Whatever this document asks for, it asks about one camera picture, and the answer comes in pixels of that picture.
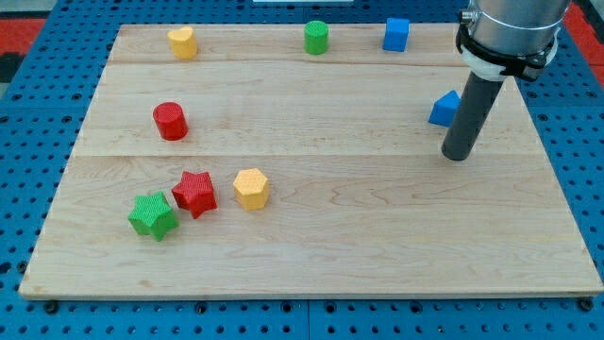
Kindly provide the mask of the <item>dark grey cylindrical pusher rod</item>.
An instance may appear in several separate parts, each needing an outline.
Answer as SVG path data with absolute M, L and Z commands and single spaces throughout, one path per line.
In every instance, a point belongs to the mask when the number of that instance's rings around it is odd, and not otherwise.
M 456 162 L 469 157 L 502 85 L 470 73 L 441 147 L 445 157 Z

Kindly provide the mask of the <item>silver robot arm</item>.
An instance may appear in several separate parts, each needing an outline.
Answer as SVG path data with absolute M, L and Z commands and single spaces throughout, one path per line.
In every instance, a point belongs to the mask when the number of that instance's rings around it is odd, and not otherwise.
M 554 59 L 569 0 L 469 0 L 456 47 L 469 66 L 461 102 L 442 144 L 452 161 L 470 155 L 508 77 L 535 81 Z

